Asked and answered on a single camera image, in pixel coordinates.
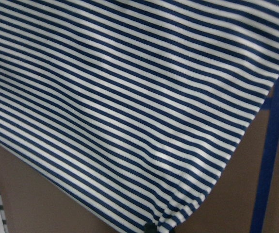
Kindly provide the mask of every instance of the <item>striped sleeve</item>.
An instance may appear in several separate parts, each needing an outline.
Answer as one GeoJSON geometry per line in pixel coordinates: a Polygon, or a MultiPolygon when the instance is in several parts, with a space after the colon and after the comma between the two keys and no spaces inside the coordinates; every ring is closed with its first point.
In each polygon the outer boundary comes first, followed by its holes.
{"type": "Polygon", "coordinates": [[[0,144],[121,233],[184,222],[278,77],[277,0],[0,0],[0,144]]]}

